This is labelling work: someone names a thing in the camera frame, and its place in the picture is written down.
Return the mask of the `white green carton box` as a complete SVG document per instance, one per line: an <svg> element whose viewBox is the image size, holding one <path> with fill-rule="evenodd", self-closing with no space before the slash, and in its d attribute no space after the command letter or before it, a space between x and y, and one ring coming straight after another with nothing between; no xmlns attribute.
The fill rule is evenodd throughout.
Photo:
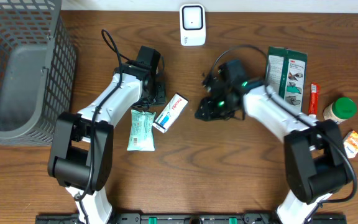
<svg viewBox="0 0 358 224"><path fill-rule="evenodd" d="M153 127L166 133L188 104L188 100L176 93L153 123Z"/></svg>

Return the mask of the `light teal wipes packet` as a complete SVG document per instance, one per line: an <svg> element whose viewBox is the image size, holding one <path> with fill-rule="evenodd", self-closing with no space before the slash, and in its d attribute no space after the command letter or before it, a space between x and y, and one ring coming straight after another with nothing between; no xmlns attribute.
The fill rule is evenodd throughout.
<svg viewBox="0 0 358 224"><path fill-rule="evenodd" d="M156 113L131 110L128 151L154 151L153 123Z"/></svg>

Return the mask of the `green white package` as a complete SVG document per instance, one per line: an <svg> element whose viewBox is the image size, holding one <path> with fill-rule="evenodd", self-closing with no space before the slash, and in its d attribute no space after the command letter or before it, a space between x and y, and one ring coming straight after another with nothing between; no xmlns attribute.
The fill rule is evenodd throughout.
<svg viewBox="0 0 358 224"><path fill-rule="evenodd" d="M268 48L265 79L292 108L302 112L308 54L283 47Z"/></svg>

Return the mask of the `orange red stick sachet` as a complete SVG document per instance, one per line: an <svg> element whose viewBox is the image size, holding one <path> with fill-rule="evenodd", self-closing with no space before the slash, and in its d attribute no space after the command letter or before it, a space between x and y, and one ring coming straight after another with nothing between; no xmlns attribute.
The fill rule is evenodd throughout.
<svg viewBox="0 0 358 224"><path fill-rule="evenodd" d="M319 101L319 85L317 83L311 83L311 93L309 102L309 117L316 118L318 113L318 101Z"/></svg>

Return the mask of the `green lid jar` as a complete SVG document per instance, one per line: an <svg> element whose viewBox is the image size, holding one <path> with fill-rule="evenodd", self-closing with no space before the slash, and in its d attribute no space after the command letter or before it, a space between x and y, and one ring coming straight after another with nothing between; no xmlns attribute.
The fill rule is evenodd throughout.
<svg viewBox="0 0 358 224"><path fill-rule="evenodd" d="M331 119L340 124L352 118L356 113L357 106L354 101L348 97L341 97L324 109L323 118L325 120Z"/></svg>

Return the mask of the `orange small box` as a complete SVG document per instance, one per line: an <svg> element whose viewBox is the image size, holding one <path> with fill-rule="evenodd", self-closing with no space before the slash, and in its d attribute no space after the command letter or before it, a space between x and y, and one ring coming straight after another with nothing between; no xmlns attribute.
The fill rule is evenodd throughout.
<svg viewBox="0 0 358 224"><path fill-rule="evenodd" d="M349 159L355 158L358 153L358 133L350 131L344 138L343 145L347 157Z"/></svg>

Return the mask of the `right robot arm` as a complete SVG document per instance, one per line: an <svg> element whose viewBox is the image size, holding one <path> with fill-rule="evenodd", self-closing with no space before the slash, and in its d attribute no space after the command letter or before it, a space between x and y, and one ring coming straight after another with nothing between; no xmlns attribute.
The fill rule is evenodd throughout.
<svg viewBox="0 0 358 224"><path fill-rule="evenodd" d="M228 61L209 72L202 81L209 92L195 118L203 121L231 119L237 110L263 124L284 146L285 172L290 188L276 210L276 223L311 223L319 207L335 203L331 198L357 177L343 145L339 126L319 121L293 109L261 79L251 79L239 60Z"/></svg>

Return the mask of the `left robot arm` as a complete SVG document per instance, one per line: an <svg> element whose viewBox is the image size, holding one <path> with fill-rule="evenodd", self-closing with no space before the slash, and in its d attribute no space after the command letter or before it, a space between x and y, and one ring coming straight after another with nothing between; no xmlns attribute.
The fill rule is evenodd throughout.
<svg viewBox="0 0 358 224"><path fill-rule="evenodd" d="M112 167L114 128L126 111L165 102L158 80L161 54L142 46L134 60L119 63L109 86L77 113L61 113L55 124L47 171L66 188L76 215L38 220L54 223L108 223L113 217L105 184Z"/></svg>

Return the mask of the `white barcode scanner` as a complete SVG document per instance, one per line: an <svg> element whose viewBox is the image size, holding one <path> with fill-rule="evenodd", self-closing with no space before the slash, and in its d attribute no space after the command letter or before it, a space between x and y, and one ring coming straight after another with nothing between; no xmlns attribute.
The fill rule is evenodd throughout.
<svg viewBox="0 0 358 224"><path fill-rule="evenodd" d="M206 42L206 11L201 4L184 4L180 10L182 46L201 46Z"/></svg>

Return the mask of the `grey plastic mesh basket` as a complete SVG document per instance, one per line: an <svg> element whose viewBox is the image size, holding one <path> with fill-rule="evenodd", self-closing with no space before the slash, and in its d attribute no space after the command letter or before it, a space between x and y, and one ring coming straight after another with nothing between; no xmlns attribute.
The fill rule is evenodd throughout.
<svg viewBox="0 0 358 224"><path fill-rule="evenodd" d="M77 54L56 0L0 0L0 145L48 146Z"/></svg>

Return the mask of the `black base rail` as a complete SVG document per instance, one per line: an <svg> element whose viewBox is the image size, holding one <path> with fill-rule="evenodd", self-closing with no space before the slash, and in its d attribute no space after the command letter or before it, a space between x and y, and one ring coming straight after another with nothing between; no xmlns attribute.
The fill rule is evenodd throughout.
<svg viewBox="0 0 358 224"><path fill-rule="evenodd" d="M36 224L85 223L78 214L37 215ZM244 215L140 215L123 213L111 218L108 224L271 224L280 223L268 213L246 213ZM312 222L317 224L346 224L345 215L315 215Z"/></svg>

